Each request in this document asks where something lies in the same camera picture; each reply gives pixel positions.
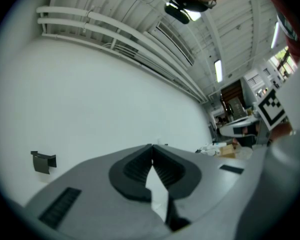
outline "black rectangular slot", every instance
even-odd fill
[[[229,166],[229,165],[222,165],[220,167],[221,170],[225,170],[225,171],[229,171],[229,172],[232,172],[232,173],[235,173],[235,174],[242,174],[244,169],[242,168],[238,168],[238,167],[233,167],[233,166]]]
[[[39,220],[52,229],[56,229],[71,206],[75,203],[81,190],[67,187],[57,199],[43,212]]]

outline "ceiling beam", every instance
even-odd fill
[[[216,23],[214,21],[214,19],[212,18],[210,12],[208,10],[206,10],[205,12],[203,12],[201,14],[202,20],[204,21],[204,24],[206,25],[206,27],[208,28],[213,44],[214,44],[214,48],[216,51],[216,55],[218,56],[218,58],[222,61],[222,75],[225,74],[226,72],[226,59],[225,59],[225,54],[224,54],[224,50],[222,48],[222,44],[221,44],[221,39],[219,36],[219,32],[216,26]]]
[[[253,16],[253,37],[252,37],[252,51],[250,58],[253,58],[257,54],[258,50],[258,43],[259,43],[259,34],[260,34],[260,1],[259,0],[250,0],[251,7],[252,7],[252,16]],[[252,68],[255,59],[252,59],[249,64],[248,68]]]

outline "fluorescent light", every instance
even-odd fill
[[[190,16],[190,19],[193,20],[194,22],[197,20],[197,19],[200,19],[201,17],[201,13],[200,12],[197,12],[197,11],[190,11],[190,10],[185,10],[186,13]]]
[[[214,63],[214,67],[216,73],[216,81],[220,83],[222,81],[222,63],[220,59]]]
[[[279,35],[279,22],[277,21],[275,23],[275,27],[274,27],[274,34],[273,34],[273,39],[272,39],[272,43],[271,43],[271,49],[273,49],[276,46],[278,35]]]

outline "pipe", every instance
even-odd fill
[[[159,58],[158,56],[156,56],[155,54],[153,54],[152,52],[150,52],[149,50],[147,50],[146,48],[144,48],[143,46],[141,46],[140,44],[135,43],[134,41],[120,35],[117,34],[111,30],[105,29],[103,27],[100,26],[96,26],[90,23],[86,23],[86,22],[79,22],[76,20],[71,20],[71,19],[58,19],[58,18],[38,18],[37,21],[39,24],[57,24],[57,25],[66,25],[66,26],[73,26],[73,27],[78,27],[78,28],[82,28],[82,29],[86,29],[86,30],[90,30],[93,32],[97,32],[112,38],[115,38],[123,43],[126,43],[127,45],[131,46],[131,47],[135,47],[136,49],[138,49],[139,51],[141,51],[142,53],[146,54],[147,56],[149,56],[151,59],[153,59],[154,61],[158,61],[161,65],[163,65],[175,78],[179,79],[180,81],[182,81],[188,88],[190,88],[196,95],[198,95],[198,97],[201,97],[201,95],[191,86],[189,85],[189,83],[183,79],[183,77],[181,75],[179,75],[172,67],[170,67],[165,61],[163,61],[161,58]]]
[[[133,63],[133,64],[136,64],[138,65],[139,67],[143,68],[144,70],[146,70],[147,72],[155,75],[156,77],[160,78],[161,80],[167,82],[168,84],[178,88],[179,90],[181,90],[182,92],[184,92],[185,94],[187,95],[190,95],[191,97],[195,98],[198,102],[200,102],[201,100],[199,98],[197,98],[196,96],[194,96],[193,94],[191,94],[190,92],[186,91],[185,89],[181,88],[180,86],[178,86],[177,84],[175,84],[174,82],[166,79],[165,77],[163,77],[162,75],[158,74],[157,72],[153,71],[152,69],[148,68],[147,66],[135,61],[134,59],[131,59],[119,52],[116,52],[114,50],[110,50],[108,48],[105,48],[101,45],[98,45],[96,43],[92,43],[92,42],[89,42],[89,41],[85,41],[85,40],[81,40],[79,38],[75,38],[75,37],[70,37],[70,36],[66,36],[66,35],[59,35],[59,34],[47,34],[47,33],[42,33],[42,36],[43,37],[49,37],[49,38],[55,38],[55,39],[63,39],[63,40],[68,40],[68,41],[72,41],[72,42],[75,42],[75,43],[80,43],[80,44],[83,44],[83,45],[87,45],[87,46],[91,46],[91,47],[94,47],[94,48],[97,48],[97,49],[100,49],[100,50],[104,50],[104,51],[107,51],[111,54],[114,54],[114,55],[117,55],[119,58],[124,58],[126,59],[127,61]]]
[[[151,47],[153,50],[158,51],[161,54],[162,59],[171,63],[177,69],[178,73],[181,74],[183,77],[185,77],[186,80],[188,81],[188,83],[191,84],[196,89],[195,93],[199,92],[201,94],[201,96],[203,96],[206,100],[208,100],[207,96],[202,92],[202,90],[198,87],[198,85],[194,82],[194,80],[186,73],[186,71],[166,51],[164,51],[155,42],[148,39],[142,33],[138,32],[134,28],[132,28],[114,18],[110,18],[110,17],[102,15],[100,13],[82,10],[82,9],[58,7],[58,6],[41,6],[41,7],[38,7],[36,9],[36,11],[37,11],[37,13],[65,13],[65,14],[73,14],[73,15],[78,15],[78,16],[85,15],[86,17],[91,18],[93,20],[102,21],[102,22],[108,23],[112,26],[115,26],[117,28],[120,28],[121,30],[131,34],[138,40],[142,41],[143,43],[145,43],[146,45]],[[110,36],[115,39],[118,39],[118,40],[120,40],[120,39],[117,37],[123,37],[122,35],[119,35],[117,33],[113,33]]]

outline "corrugated metal ceiling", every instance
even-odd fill
[[[268,59],[273,54],[270,46],[277,14],[270,0],[218,0],[216,7],[207,15],[188,25],[167,15],[162,0],[51,0],[50,6],[91,10],[121,21],[141,33],[150,32],[163,20],[194,54],[195,63],[187,72],[206,95],[235,81],[260,59]],[[83,20],[79,16],[71,19]],[[89,30],[83,33],[74,27],[51,26],[50,31],[69,32],[104,44],[112,41],[111,37]],[[279,50],[285,45],[282,34],[277,43]],[[212,75],[204,58],[212,69]],[[214,61],[218,59],[222,60],[224,69],[221,83],[217,83],[214,73]]]

